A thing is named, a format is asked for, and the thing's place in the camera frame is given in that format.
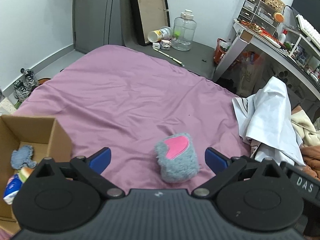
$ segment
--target white bottle cap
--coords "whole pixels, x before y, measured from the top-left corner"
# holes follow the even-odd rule
[[[192,20],[194,15],[192,14],[191,10],[184,10],[183,13],[181,13],[181,17],[184,19]]]

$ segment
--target pencil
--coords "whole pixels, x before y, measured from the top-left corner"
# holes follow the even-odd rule
[[[176,63],[178,63],[178,64],[180,64],[182,67],[184,67],[184,64],[183,64],[181,61],[177,60],[176,58],[171,57],[170,55],[168,55],[168,54],[166,54],[166,53],[164,53],[164,52],[160,51],[159,49],[155,49],[155,48],[153,48],[153,49],[154,49],[155,51],[160,52],[161,54],[163,54],[163,55],[165,55],[165,56],[169,57],[170,59],[174,60]]]

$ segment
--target wicker basket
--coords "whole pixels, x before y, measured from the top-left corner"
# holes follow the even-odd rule
[[[285,7],[285,4],[281,0],[266,0],[265,3],[279,13],[281,13]]]

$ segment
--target desk leg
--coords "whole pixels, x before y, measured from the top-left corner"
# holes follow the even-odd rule
[[[247,31],[243,31],[240,36],[237,36],[235,41],[231,44],[228,52],[221,59],[213,74],[213,82],[216,82],[228,67],[234,62],[244,48],[250,43],[253,35]]]

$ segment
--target white desk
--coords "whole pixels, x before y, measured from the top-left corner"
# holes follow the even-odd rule
[[[295,61],[288,57],[285,52],[281,49],[271,45],[267,40],[256,34],[254,31],[246,28],[244,25],[235,22],[233,28],[236,30],[237,37],[232,43],[231,47],[220,61],[219,65],[213,74],[213,82],[216,82],[218,78],[228,69],[233,61],[240,55],[244,48],[248,44],[253,44],[257,48],[261,49],[269,56],[274,58],[277,62],[283,65],[293,75],[295,75],[306,87],[320,100],[320,87],[319,90],[317,85],[313,83],[307,74],[296,65]]]

